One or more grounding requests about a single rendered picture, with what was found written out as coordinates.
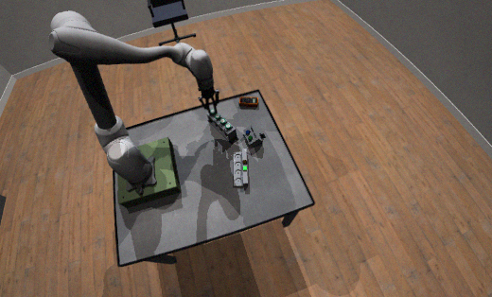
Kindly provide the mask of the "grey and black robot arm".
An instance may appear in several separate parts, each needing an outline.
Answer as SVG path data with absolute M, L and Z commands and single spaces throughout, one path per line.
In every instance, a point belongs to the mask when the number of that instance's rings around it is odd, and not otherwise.
M 156 185 L 155 158 L 145 159 L 132 142 L 122 119 L 114 115 L 97 64 L 139 64 L 171 58 L 192 73 L 200 91 L 214 85 L 213 66 L 208 54 L 185 43 L 150 48 L 125 44 L 99 34 L 82 15 L 70 10 L 56 14 L 50 28 L 49 48 L 71 64 L 96 121 L 95 133 L 107 154 L 109 166 L 127 180 L 126 190 L 129 192 L 137 188 L 137 193 L 143 193 L 144 186 Z

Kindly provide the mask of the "orange digital multimeter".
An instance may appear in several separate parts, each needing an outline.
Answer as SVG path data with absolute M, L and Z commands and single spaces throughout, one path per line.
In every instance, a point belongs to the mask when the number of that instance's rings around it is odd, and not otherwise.
M 257 97 L 241 97 L 239 99 L 239 106 L 257 107 L 258 106 L 258 98 Z

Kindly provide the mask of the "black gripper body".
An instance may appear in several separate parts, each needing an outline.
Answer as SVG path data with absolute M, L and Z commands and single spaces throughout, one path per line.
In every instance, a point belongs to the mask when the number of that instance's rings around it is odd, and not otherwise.
M 210 95 L 214 95 L 216 93 L 216 91 L 214 92 L 214 86 L 208 90 L 202 90 L 201 89 L 201 92 L 202 92 L 202 97 L 206 99 L 206 96 L 209 96 L 209 98 L 211 98 Z

